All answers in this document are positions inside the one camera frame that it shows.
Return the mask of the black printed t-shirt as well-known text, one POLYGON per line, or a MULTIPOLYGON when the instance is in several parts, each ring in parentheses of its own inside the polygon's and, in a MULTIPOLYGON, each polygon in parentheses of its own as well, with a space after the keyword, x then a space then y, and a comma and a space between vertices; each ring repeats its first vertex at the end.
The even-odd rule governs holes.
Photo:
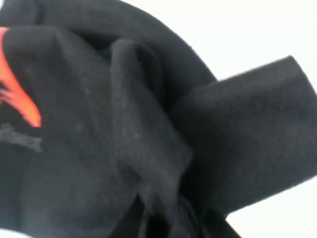
POLYGON ((293 57, 218 81, 119 0, 0 10, 0 226, 34 238, 236 238, 230 213, 317 174, 293 57))

